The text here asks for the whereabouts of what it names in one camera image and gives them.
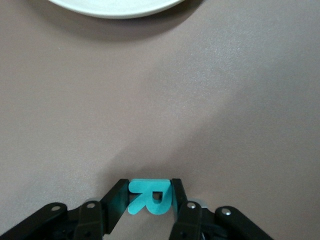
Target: tabletop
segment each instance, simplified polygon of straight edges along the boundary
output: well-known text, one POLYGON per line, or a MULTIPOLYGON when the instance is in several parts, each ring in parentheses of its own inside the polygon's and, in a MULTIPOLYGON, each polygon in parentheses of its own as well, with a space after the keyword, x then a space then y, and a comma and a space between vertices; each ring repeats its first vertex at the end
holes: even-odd
MULTIPOLYGON (((121 178, 181 178, 275 240, 320 236, 320 1, 185 0, 99 19, 0 2, 0 234, 121 178)), ((107 239, 168 239, 172 212, 107 239)))

